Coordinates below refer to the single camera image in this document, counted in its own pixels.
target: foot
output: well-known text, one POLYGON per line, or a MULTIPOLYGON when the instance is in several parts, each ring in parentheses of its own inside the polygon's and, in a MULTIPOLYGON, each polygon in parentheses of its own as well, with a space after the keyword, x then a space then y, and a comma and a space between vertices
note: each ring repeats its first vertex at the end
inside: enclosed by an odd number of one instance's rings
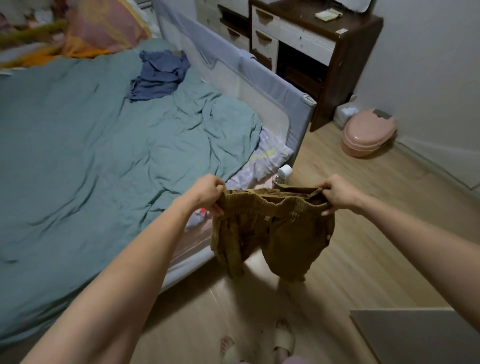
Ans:
POLYGON ((223 359, 225 358, 225 354, 227 353, 227 351, 233 346, 235 345, 235 342, 233 341, 233 339, 228 336, 228 335, 225 335, 224 337, 222 337, 222 339, 220 340, 220 359, 223 363, 223 359))
MULTIPOLYGON (((292 332, 292 328, 288 321, 284 318, 279 318, 275 325, 276 328, 281 328, 288 332, 292 332)), ((287 359, 290 354, 287 349, 277 347, 275 348, 275 364, 282 364, 285 359, 287 359)))

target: potty lid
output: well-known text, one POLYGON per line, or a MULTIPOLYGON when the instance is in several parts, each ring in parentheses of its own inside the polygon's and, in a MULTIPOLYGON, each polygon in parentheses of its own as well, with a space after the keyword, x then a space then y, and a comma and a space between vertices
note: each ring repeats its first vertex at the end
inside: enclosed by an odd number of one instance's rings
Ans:
POLYGON ((380 146, 395 131, 395 119, 375 109, 360 111, 345 126, 346 137, 358 146, 380 146))

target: white cap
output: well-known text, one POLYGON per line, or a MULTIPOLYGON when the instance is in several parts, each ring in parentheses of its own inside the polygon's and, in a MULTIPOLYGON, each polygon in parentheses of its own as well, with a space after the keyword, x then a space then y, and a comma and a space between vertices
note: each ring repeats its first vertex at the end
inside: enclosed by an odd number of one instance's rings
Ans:
POLYGON ((284 165, 282 168, 278 170, 278 176, 280 178, 287 178, 289 175, 291 175, 293 172, 292 167, 290 167, 288 164, 284 165))

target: pant leg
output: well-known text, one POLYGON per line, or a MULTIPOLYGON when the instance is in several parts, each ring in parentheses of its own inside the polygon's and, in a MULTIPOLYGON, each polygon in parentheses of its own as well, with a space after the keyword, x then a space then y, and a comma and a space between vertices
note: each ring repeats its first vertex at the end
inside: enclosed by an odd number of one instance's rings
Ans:
POLYGON ((291 356, 285 359, 282 364, 310 364, 310 362, 308 360, 300 358, 299 356, 291 356))

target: white drawer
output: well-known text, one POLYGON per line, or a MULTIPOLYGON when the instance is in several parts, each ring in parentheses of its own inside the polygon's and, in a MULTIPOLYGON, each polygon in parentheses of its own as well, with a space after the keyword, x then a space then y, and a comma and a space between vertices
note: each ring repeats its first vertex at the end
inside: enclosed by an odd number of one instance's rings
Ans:
POLYGON ((197 4, 197 21, 216 33, 220 32, 221 16, 222 14, 218 8, 197 4))
POLYGON ((225 24, 220 23, 220 35, 238 48, 246 51, 250 50, 250 40, 246 36, 230 29, 225 24))
POLYGON ((218 0, 195 0, 195 2, 197 5, 205 5, 213 9, 216 9, 218 5, 218 0))
POLYGON ((252 49, 270 58, 272 71, 276 72, 276 60, 278 58, 278 40, 261 32, 258 29, 252 31, 252 49))
POLYGON ((265 10, 252 6, 252 30, 258 29, 261 32, 278 39, 280 34, 280 18, 265 10))
POLYGON ((280 19, 280 23, 278 40, 312 57, 320 63, 327 66, 330 64, 335 49, 334 41, 315 34, 310 30, 303 29, 286 20, 280 19))
POLYGON ((218 0, 218 3, 248 18, 248 0, 218 0))

